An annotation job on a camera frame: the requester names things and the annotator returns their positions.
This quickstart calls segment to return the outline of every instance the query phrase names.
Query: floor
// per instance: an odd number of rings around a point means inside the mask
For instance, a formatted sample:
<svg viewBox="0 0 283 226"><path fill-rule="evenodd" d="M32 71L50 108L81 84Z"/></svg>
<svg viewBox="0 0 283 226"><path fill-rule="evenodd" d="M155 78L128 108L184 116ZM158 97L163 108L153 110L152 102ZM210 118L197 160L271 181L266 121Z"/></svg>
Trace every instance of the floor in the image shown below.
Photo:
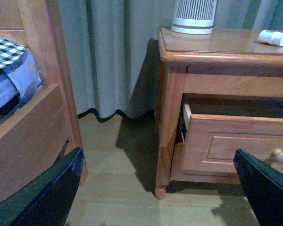
<svg viewBox="0 0 283 226"><path fill-rule="evenodd" d="M153 114L79 120L89 175L68 226L259 226L239 185L172 182L153 196L158 136Z"/></svg>

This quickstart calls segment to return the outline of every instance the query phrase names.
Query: white air purifier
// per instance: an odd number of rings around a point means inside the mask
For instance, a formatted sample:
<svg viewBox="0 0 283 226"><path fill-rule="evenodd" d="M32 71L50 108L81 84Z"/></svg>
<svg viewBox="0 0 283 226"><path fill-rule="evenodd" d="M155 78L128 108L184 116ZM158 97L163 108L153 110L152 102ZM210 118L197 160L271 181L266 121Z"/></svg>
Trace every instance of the white air purifier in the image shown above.
<svg viewBox="0 0 283 226"><path fill-rule="evenodd" d="M211 34L217 0L176 0L174 32L187 34Z"/></svg>

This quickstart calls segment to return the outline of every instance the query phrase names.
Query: bed frame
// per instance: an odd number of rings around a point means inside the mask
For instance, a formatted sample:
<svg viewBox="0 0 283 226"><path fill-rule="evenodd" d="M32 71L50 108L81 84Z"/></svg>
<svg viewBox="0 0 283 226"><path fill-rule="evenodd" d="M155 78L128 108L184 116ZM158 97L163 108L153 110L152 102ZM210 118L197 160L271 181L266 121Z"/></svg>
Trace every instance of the bed frame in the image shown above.
<svg viewBox="0 0 283 226"><path fill-rule="evenodd" d="M0 125L2 201L82 141L57 0L0 0L0 37L30 48L44 87Z"/></svg>

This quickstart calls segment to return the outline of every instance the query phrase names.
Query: gray curtain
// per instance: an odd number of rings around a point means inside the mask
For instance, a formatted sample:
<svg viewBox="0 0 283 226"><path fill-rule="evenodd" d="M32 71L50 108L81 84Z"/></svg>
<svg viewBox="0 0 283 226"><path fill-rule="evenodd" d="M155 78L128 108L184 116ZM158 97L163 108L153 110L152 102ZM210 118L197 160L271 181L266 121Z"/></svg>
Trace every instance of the gray curtain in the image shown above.
<svg viewBox="0 0 283 226"><path fill-rule="evenodd" d="M157 28L171 26L175 0L60 0L78 113L156 108ZM283 30L283 0L218 0L214 28Z"/></svg>

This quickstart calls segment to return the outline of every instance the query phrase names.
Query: checkered blanket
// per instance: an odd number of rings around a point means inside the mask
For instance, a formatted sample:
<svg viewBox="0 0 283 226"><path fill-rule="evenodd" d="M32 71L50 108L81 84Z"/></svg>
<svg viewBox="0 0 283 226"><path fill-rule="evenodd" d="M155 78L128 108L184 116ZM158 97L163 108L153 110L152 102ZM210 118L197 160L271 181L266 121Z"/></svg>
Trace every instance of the checkered blanket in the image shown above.
<svg viewBox="0 0 283 226"><path fill-rule="evenodd" d="M0 69L14 63L26 51L27 47L17 45L0 38Z"/></svg>

